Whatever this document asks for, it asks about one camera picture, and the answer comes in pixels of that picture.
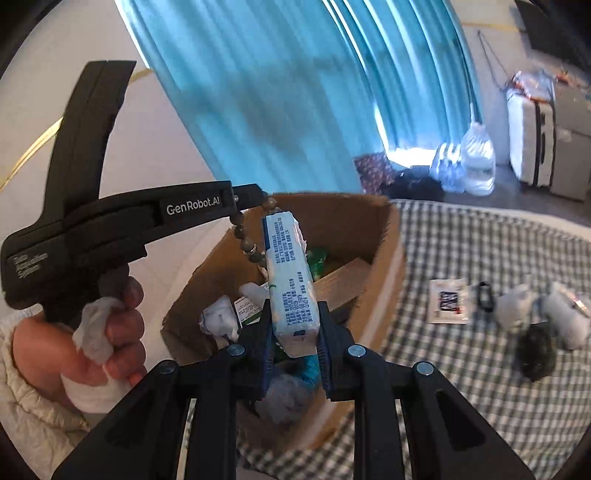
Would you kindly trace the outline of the person left hand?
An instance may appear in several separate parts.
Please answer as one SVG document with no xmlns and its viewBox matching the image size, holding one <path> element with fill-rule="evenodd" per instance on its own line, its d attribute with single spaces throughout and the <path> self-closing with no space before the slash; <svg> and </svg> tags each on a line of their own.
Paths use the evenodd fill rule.
<svg viewBox="0 0 591 480">
<path fill-rule="evenodd" d="M 119 298 L 86 305 L 73 332 L 43 313 L 20 321 L 11 347 L 17 370 L 44 398 L 71 411 L 108 411 L 146 374 L 142 300 L 142 287 L 129 277 Z"/>
</svg>

